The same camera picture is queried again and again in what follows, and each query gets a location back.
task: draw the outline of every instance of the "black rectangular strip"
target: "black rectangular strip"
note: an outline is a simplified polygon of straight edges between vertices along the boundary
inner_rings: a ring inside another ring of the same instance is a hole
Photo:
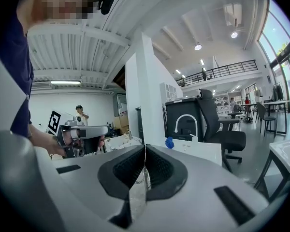
[[[71,165],[71,166],[67,166],[67,167],[62,167],[62,168],[57,168],[57,172],[58,174],[63,174],[63,173],[67,173],[67,172],[71,172],[74,171],[76,169],[80,169],[81,167],[78,165]]]
[[[215,188],[214,191],[238,225],[246,223],[255,216],[255,214],[227,186]]]

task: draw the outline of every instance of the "dark blue shirt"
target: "dark blue shirt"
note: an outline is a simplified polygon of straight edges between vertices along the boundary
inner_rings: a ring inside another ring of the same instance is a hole
[[[33,67],[29,58],[29,46],[24,36],[16,9],[0,37],[0,59],[14,81],[26,94],[27,98],[18,110],[12,123],[11,131],[27,137],[29,117],[29,98],[33,80]]]

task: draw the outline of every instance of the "chair seat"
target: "chair seat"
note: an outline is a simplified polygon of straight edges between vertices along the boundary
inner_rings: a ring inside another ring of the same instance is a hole
[[[221,144],[224,149],[242,151],[246,146],[246,134],[242,131],[218,131],[207,143]]]
[[[276,120],[276,118],[272,116],[267,116],[267,117],[264,117],[263,120]]]

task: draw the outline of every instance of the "chair headrest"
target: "chair headrest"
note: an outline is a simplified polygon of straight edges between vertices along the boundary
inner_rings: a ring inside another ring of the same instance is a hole
[[[211,100],[213,98],[212,91],[208,89],[199,89],[200,90],[200,98],[202,100]]]

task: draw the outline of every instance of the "white t-shirt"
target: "white t-shirt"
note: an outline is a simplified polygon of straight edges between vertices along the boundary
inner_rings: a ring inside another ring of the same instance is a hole
[[[76,112],[76,115],[75,116],[80,116],[82,118],[82,122],[84,123],[85,126],[88,125],[88,119],[86,119],[84,116],[81,116],[78,112]]]

